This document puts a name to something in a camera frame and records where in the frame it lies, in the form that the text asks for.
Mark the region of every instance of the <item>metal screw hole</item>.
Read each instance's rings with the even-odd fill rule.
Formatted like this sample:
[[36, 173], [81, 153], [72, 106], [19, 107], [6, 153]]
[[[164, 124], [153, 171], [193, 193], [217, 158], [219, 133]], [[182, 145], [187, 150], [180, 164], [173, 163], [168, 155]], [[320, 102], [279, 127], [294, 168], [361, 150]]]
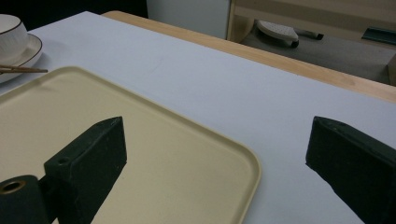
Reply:
[[58, 160], [59, 165], [63, 165], [68, 162], [69, 162], [69, 158], [67, 158], [67, 157], [63, 157], [60, 160]]
[[3, 186], [0, 186], [0, 194], [9, 194], [15, 192], [23, 188], [25, 185], [26, 182], [24, 180], [14, 180], [12, 182], [6, 183]]

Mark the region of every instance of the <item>white wall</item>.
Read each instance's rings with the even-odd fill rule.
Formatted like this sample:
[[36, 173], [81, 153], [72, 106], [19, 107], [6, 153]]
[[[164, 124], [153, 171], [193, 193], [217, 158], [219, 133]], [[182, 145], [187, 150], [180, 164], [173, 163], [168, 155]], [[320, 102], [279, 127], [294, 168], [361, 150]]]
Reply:
[[230, 0], [147, 0], [155, 21], [226, 38]]

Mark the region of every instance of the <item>wooden surface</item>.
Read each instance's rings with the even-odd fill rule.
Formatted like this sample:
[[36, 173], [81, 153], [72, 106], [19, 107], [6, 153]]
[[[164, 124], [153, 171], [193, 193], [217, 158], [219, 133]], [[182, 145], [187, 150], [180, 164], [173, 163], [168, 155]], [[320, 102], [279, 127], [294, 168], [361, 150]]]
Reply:
[[246, 58], [254, 62], [263, 63], [284, 71], [292, 72], [298, 76], [309, 77], [347, 90], [360, 92], [382, 100], [396, 103], [396, 87], [373, 82], [360, 77], [353, 77], [351, 75], [337, 72], [328, 68], [300, 62], [260, 49], [246, 47], [210, 35], [199, 34], [193, 31], [181, 29], [157, 21], [151, 21], [145, 18], [136, 17], [134, 15], [119, 11], [110, 11], [103, 14], [103, 16], [162, 33], [164, 35], [170, 35], [179, 39], [187, 40], [212, 49], [221, 50], [223, 52]]
[[228, 16], [227, 40], [240, 43], [250, 33], [254, 24], [253, 18], [241, 17], [234, 14], [235, 1], [230, 2], [230, 13]]

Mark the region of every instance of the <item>wooden table edge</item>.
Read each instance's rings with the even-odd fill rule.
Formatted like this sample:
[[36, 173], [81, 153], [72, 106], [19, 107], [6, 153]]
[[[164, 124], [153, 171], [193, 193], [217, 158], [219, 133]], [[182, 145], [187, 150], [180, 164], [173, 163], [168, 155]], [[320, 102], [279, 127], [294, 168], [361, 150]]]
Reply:
[[352, 75], [337, 72], [332, 69], [320, 67], [311, 63], [304, 63], [264, 50], [254, 49], [234, 43], [232, 41], [200, 34], [162, 22], [137, 17], [135, 15], [121, 11], [109, 11], [104, 13], [103, 16], [164, 35], [170, 35], [179, 39], [187, 40], [212, 49], [217, 49], [257, 63], [263, 63], [287, 72], [291, 72], [298, 76], [309, 77], [320, 82], [334, 85], [336, 87], [396, 103], [396, 87], [390, 85], [374, 82], [361, 77], [354, 77]]

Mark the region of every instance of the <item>white plate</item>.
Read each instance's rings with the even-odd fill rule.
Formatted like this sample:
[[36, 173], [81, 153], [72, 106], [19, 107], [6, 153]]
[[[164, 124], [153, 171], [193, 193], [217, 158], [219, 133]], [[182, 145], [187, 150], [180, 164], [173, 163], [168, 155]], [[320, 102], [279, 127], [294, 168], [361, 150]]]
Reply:
[[[42, 53], [43, 43], [40, 38], [29, 34], [29, 43], [26, 50], [23, 52], [21, 58], [12, 64], [13, 66], [31, 67], [40, 58]], [[0, 73], [0, 83], [8, 81], [21, 73]]]

